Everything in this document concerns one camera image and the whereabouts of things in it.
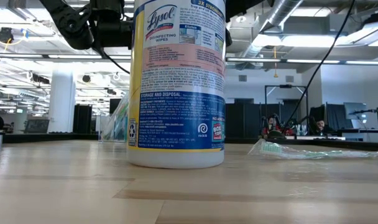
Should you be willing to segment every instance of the plastic bag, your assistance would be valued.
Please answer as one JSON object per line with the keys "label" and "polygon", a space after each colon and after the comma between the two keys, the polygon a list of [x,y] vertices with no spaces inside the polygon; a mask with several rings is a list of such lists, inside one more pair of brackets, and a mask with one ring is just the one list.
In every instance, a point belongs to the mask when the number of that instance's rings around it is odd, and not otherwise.
{"label": "plastic bag", "polygon": [[325,158],[374,158],[378,152],[364,151],[326,151],[311,152],[299,151],[280,144],[267,142],[260,139],[248,153],[248,155],[260,155],[279,159],[325,159]]}
{"label": "plastic bag", "polygon": [[105,130],[102,131],[103,141],[127,141],[129,93],[121,99]]}

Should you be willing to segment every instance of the ceiling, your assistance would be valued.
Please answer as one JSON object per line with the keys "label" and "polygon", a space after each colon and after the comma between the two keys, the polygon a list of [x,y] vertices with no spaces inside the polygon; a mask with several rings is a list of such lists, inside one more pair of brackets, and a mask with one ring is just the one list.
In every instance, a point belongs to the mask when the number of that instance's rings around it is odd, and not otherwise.
{"label": "ceiling", "polygon": [[[66,41],[61,38],[57,28],[53,24],[49,13],[44,9],[38,0],[26,0],[26,5],[21,5],[23,1],[9,0],[12,7],[7,7],[6,0],[0,0],[0,28],[12,27],[16,42],[15,45],[9,45],[7,48],[0,43],[0,53],[7,54],[54,54],[54,55],[96,55],[93,50],[74,50]],[[66,0],[71,6],[81,7],[88,1],[83,0]],[[125,0],[126,14],[132,16],[134,12],[134,1]],[[328,17],[332,14],[345,13],[348,8],[348,1],[337,0],[305,0],[301,6],[292,14],[292,16],[301,16],[302,19],[309,19],[311,17]],[[378,9],[378,1],[357,1],[357,14],[352,16],[348,24],[348,29],[356,29],[359,27],[361,12],[372,11]],[[233,45],[227,49],[227,56],[235,56],[241,54],[249,44],[252,42],[252,28],[254,26],[257,16],[261,16],[268,12],[270,7],[266,2],[259,4],[247,10],[246,18],[243,22],[238,22],[234,17],[231,23],[228,24],[228,29],[233,38]],[[22,29],[28,33],[28,38],[23,39],[24,34]],[[275,49],[263,48],[260,52],[265,58],[322,58],[328,50],[324,47],[286,47],[277,46]],[[109,55],[131,55],[128,48],[109,48],[106,49]],[[340,47],[335,48],[330,58],[336,59],[374,59],[378,57],[378,47]],[[13,58],[2,59],[0,61],[0,85],[8,86],[37,86],[37,83],[31,82],[27,76],[29,72],[43,76],[52,81],[52,68],[56,63],[69,63],[73,68],[76,68],[77,87],[76,93],[77,103],[86,103],[95,105],[96,113],[106,113],[108,107],[108,100],[114,97],[121,97],[126,94],[129,88],[129,75],[122,72],[113,63],[104,60],[17,60]],[[130,70],[130,62],[120,61],[119,63],[126,70]],[[297,69],[301,70],[302,65],[295,64],[279,64],[279,68]],[[264,64],[263,69],[268,70],[274,68],[274,64]],[[91,75],[94,82],[84,83],[83,75]],[[5,105],[16,105],[18,98],[27,99],[33,102],[32,99],[37,99],[36,102],[41,103],[45,108],[48,106],[50,88],[43,85],[44,88],[0,88],[0,95],[4,99],[2,101]],[[110,95],[102,88],[108,87],[115,90],[117,95]]]}

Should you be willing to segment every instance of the black cable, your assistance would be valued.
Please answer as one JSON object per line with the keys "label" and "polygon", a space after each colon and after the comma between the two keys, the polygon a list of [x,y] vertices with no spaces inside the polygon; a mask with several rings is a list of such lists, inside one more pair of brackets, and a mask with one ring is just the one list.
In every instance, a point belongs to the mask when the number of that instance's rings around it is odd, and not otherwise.
{"label": "black cable", "polygon": [[333,10],[331,10],[330,7],[328,7],[328,6],[323,6],[323,7],[321,7],[319,10],[316,11],[316,13],[315,13],[315,15],[313,15],[313,17],[315,17],[315,16],[316,16],[316,15],[317,15],[322,9],[324,9],[324,8],[327,8],[328,10],[330,10],[331,13],[334,13]]}
{"label": "black cable", "polygon": [[113,58],[111,58],[110,56],[107,55],[107,53],[103,52],[104,55],[110,60],[112,61],[117,67],[119,67],[121,70],[123,70],[124,72],[126,72],[128,75],[130,75],[131,73],[128,72],[125,68],[121,67],[115,60],[113,60]]}
{"label": "black cable", "polygon": [[[315,77],[316,74],[318,73],[318,70],[319,70],[320,67],[323,65],[323,63],[325,62],[325,60],[328,58],[328,56],[330,55],[331,51],[333,50],[334,46],[336,45],[336,42],[337,42],[339,36],[341,35],[341,33],[343,32],[344,27],[345,27],[345,25],[346,25],[346,23],[347,23],[347,21],[348,21],[348,19],[349,19],[349,16],[351,15],[351,12],[352,12],[353,6],[355,5],[355,2],[356,2],[356,0],[352,0],[351,6],[349,7],[348,13],[346,14],[345,20],[344,20],[344,22],[343,22],[341,28],[339,29],[339,31],[338,31],[338,33],[337,33],[337,36],[336,36],[336,38],[334,39],[333,44],[331,45],[330,49],[327,51],[327,54],[325,55],[325,57],[323,58],[323,60],[322,60],[322,61],[320,62],[320,64],[317,66],[315,72],[313,73],[311,79],[309,80],[309,83],[308,83],[307,87],[305,88],[304,92],[302,93],[302,96],[301,96],[300,100],[298,101],[298,103],[297,103],[297,105],[296,105],[296,107],[295,107],[293,113],[291,114],[291,116],[290,116],[290,118],[289,118],[288,120],[291,120],[291,119],[294,117],[295,112],[298,110],[298,108],[299,108],[300,105],[301,105],[301,101],[302,101],[303,97],[306,95],[306,93],[308,93],[309,86],[311,85],[311,83],[312,83],[314,77]],[[284,126],[282,133],[284,133],[284,132],[286,131],[286,128],[287,128],[287,125]]]}

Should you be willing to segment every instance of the wooden table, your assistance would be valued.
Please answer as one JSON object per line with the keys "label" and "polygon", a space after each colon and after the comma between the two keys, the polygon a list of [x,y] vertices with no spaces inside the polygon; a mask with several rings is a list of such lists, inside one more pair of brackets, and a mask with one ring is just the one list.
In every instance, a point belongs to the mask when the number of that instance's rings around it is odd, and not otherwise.
{"label": "wooden table", "polygon": [[378,158],[271,160],[251,147],[227,145],[218,167],[169,170],[129,164],[122,144],[6,144],[0,223],[378,223]]}

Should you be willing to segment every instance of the black cabinet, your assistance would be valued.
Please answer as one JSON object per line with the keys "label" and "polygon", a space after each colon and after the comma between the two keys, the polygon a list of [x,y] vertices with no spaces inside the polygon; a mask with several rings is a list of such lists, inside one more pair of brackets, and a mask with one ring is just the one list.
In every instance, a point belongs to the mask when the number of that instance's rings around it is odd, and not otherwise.
{"label": "black cabinet", "polygon": [[257,104],[227,104],[226,137],[257,138],[260,132],[259,109]]}

